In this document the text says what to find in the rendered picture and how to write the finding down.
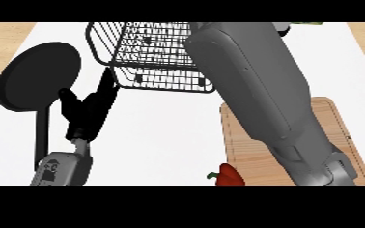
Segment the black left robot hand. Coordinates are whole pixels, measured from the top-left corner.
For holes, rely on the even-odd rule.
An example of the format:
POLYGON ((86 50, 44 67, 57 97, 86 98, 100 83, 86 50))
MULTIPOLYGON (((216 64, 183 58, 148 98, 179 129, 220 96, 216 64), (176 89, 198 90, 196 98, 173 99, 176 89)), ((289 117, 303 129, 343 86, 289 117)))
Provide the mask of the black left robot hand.
POLYGON ((91 142, 102 130, 108 111, 115 102, 120 87, 115 85, 111 69, 105 69, 99 88, 83 100, 74 92, 59 90, 60 114, 68 120, 65 139, 83 139, 91 142))

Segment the wooden cutting board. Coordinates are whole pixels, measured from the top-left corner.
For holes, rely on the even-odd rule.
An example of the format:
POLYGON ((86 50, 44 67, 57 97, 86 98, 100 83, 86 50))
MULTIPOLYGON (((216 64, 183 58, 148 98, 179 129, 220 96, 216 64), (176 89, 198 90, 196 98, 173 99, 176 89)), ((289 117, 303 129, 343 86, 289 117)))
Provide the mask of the wooden cutting board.
MULTIPOLYGON (((329 141, 344 152, 356 170, 354 183, 357 186, 365 186, 365 162, 357 153, 337 106, 325 97, 313 98, 310 105, 329 141)), ((226 162, 241 174, 245 185, 294 186, 294 182, 264 143, 248 136, 224 103, 220 107, 220 113, 226 162)))

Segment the black frying pan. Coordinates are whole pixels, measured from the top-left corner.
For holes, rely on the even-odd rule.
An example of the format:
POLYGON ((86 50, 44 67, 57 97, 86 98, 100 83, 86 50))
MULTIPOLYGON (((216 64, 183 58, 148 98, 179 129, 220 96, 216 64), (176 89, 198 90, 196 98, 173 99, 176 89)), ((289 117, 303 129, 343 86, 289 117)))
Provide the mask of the black frying pan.
POLYGON ((35 112, 34 168, 49 153, 50 106, 59 89, 69 88, 81 69, 78 51, 68 43, 32 46, 0 73, 0 104, 16 112, 35 112))

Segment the red bell pepper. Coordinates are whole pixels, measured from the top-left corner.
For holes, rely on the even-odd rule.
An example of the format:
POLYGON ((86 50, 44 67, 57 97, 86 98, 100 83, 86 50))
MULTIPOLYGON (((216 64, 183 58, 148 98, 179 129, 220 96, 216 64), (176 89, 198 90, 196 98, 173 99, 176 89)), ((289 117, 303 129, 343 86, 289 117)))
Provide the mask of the red bell pepper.
POLYGON ((216 186, 244 186, 245 181, 235 170, 235 168, 223 163, 220 165, 220 172, 210 172, 207 175, 208 179, 216 179, 216 186))

